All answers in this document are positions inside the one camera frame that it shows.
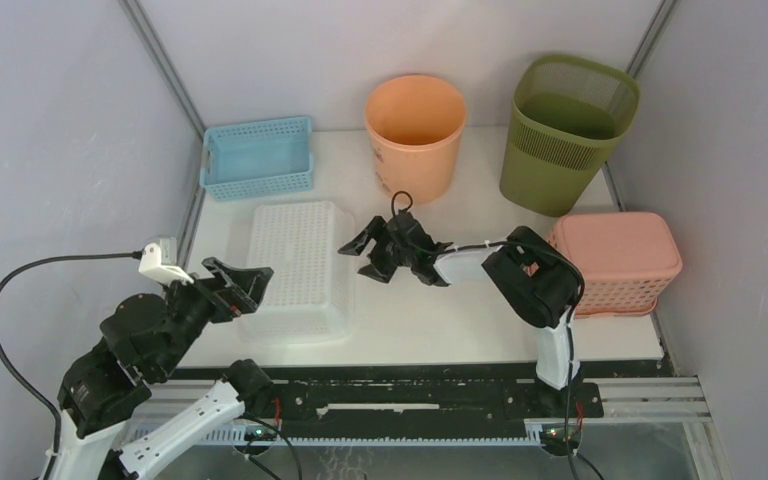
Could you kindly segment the pink plastic basket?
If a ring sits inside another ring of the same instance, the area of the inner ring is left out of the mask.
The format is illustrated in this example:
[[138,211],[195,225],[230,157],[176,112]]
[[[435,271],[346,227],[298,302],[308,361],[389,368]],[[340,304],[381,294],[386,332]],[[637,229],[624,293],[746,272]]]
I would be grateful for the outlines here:
[[647,315],[683,267],[667,223],[651,212],[565,215],[547,241],[583,275],[579,317]]

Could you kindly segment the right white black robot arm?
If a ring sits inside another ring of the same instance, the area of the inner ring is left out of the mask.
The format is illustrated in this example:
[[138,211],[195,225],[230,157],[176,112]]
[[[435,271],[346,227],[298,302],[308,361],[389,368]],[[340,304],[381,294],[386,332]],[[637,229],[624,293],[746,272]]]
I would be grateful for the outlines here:
[[434,241],[411,213],[400,210],[390,219],[374,217],[338,252],[366,253],[368,262],[358,272],[380,283],[388,283],[399,268],[434,287],[490,281],[535,330],[539,406],[562,416],[576,405],[572,383],[580,362],[573,320],[585,282],[577,267],[533,229],[519,226],[502,240],[457,246]]

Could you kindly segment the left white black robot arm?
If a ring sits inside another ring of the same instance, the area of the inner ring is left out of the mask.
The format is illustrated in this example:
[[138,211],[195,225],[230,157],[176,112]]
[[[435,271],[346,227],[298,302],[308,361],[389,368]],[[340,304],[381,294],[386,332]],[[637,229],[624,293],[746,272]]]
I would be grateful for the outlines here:
[[272,380],[253,360],[236,360],[183,412],[140,440],[114,445],[151,386],[169,380],[206,326],[255,313],[274,275],[209,257],[202,264],[210,277],[196,278],[165,261],[156,244],[138,259],[139,273],[164,293],[122,301],[101,323],[100,342],[64,374],[46,479],[152,479],[210,431],[271,407]]

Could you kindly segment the white plastic basket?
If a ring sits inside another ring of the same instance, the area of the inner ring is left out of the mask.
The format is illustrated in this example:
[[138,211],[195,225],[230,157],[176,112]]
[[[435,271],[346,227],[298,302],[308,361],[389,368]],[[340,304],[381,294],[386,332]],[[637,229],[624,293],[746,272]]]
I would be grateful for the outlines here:
[[338,253],[353,217],[331,201],[262,205],[254,212],[247,266],[274,275],[256,313],[241,321],[250,341],[337,340],[352,329],[354,259]]

